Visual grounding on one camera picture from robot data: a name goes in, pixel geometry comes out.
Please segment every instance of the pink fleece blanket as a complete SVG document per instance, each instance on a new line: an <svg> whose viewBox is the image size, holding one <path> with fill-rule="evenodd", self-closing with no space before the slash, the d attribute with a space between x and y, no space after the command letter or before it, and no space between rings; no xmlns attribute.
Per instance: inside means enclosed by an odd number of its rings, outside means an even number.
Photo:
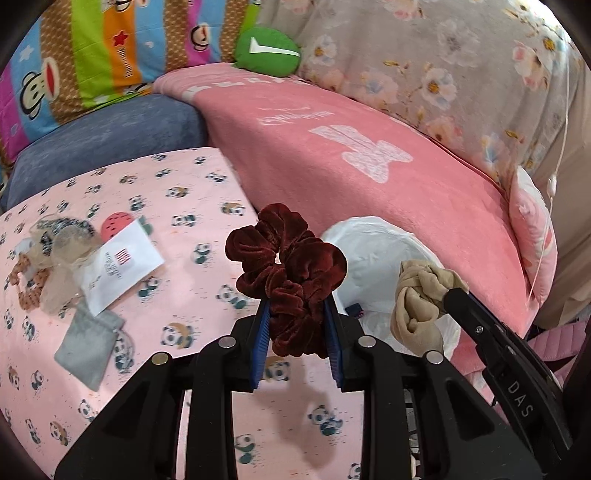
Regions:
<svg viewBox="0 0 591 480"><path fill-rule="evenodd" d="M298 79L227 63L176 70L154 92L194 105L260 209L285 203L320 235L375 215L414 233L519 335L537 311L502 192L414 129ZM453 363L482 368L465 333Z"/></svg>

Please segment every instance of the blue cushion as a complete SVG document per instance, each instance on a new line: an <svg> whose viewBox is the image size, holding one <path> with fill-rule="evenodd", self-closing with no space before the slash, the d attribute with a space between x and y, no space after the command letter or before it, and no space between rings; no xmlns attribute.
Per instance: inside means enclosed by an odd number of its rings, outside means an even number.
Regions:
<svg viewBox="0 0 591 480"><path fill-rule="evenodd" d="M205 120L192 106L145 95L63 125L25 148L2 195L10 209L43 190L131 158L207 144Z"/></svg>

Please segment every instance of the red star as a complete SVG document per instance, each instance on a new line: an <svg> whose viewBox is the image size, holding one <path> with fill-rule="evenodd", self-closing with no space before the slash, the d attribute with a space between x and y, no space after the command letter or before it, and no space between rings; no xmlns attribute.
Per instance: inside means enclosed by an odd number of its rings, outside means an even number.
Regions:
<svg viewBox="0 0 591 480"><path fill-rule="evenodd" d="M127 40L128 37L129 35L121 30L113 37L113 46L116 47L117 45L125 45L125 40Z"/></svg>

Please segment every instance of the metal screw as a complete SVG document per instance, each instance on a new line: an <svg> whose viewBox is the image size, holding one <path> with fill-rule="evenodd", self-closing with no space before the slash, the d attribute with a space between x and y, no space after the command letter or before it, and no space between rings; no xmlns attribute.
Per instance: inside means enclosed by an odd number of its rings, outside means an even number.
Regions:
<svg viewBox="0 0 591 480"><path fill-rule="evenodd" d="M217 344L222 348L232 348L236 345L236 339L231 336L222 337L217 341Z"/></svg>
<svg viewBox="0 0 591 480"><path fill-rule="evenodd" d="M158 352L152 355L152 363L154 365L164 365L168 362L168 355L164 352Z"/></svg>
<svg viewBox="0 0 591 480"><path fill-rule="evenodd" d="M365 348L371 348L373 346L375 346L375 338L374 337L370 337L369 335L363 335L362 337L359 337L359 340L357 340L359 342L359 344Z"/></svg>
<svg viewBox="0 0 591 480"><path fill-rule="evenodd" d="M427 352L427 361L430 364L438 365L443 362L443 355L437 350L431 350L430 352Z"/></svg>

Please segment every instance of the white plastic bag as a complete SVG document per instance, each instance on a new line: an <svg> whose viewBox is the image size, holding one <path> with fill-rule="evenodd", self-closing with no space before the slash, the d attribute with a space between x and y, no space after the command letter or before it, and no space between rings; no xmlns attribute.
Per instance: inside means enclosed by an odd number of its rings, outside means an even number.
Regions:
<svg viewBox="0 0 591 480"><path fill-rule="evenodd" d="M347 276L334 292L340 312L359 303L365 315L359 319L369 335L394 350L413 355L390 332L394 292L403 260L429 260L444 267L439 259L412 233L380 217L353 217L329 228L322 240L341 249L347 259ZM460 341L461 328L448 314L435 322L443 337L443 353L452 357Z"/></svg>

